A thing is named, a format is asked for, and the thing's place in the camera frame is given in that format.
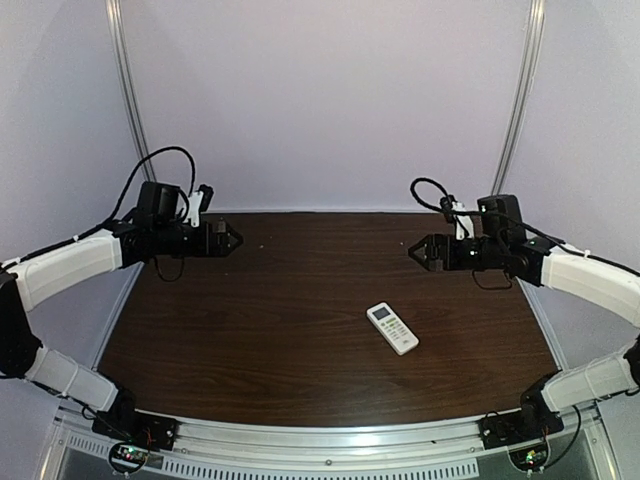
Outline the white remote control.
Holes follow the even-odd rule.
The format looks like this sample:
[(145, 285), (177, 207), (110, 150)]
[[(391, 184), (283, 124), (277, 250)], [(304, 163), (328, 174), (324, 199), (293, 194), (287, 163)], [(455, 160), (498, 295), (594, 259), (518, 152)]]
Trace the white remote control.
[(407, 354), (419, 345), (419, 339), (388, 303), (380, 302), (370, 307), (366, 310), (366, 316), (398, 356)]

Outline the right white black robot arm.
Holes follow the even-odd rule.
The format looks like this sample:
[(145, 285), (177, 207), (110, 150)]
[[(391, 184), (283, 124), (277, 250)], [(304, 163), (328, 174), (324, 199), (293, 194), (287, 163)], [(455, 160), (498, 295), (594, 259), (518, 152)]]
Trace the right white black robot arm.
[[(455, 233), (423, 237), (409, 248), (409, 257), (433, 272), (500, 270), (508, 279), (579, 297), (639, 324), (638, 274), (526, 225), (514, 195), (484, 197), (477, 206), (475, 212), (462, 211), (453, 196), (442, 197), (435, 210)], [(638, 390), (639, 343), (633, 341), (617, 353), (538, 380), (522, 394), (512, 430), (530, 442), (566, 408)]]

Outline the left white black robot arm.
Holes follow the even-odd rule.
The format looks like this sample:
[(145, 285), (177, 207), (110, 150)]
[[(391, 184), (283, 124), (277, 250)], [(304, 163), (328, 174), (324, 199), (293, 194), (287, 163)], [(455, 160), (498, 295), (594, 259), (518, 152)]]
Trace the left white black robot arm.
[(89, 234), (5, 262), (1, 266), (1, 373), (107, 412), (106, 429), (123, 444), (144, 433), (138, 415), (122, 405), (123, 388), (76, 360), (46, 347), (27, 315), (45, 300), (98, 275), (174, 259), (224, 258), (244, 239), (225, 219), (207, 221), (213, 190), (201, 185), (190, 195), (175, 185), (146, 181), (136, 206), (121, 220), (108, 219)]

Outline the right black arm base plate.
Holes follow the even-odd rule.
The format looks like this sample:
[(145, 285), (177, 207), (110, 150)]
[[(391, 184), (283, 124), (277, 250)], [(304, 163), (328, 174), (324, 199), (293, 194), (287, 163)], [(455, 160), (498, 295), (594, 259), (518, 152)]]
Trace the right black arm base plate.
[(521, 410), (507, 413), (491, 411), (476, 424), (485, 450), (542, 440), (545, 435), (564, 429), (564, 423), (557, 415), (529, 424)]

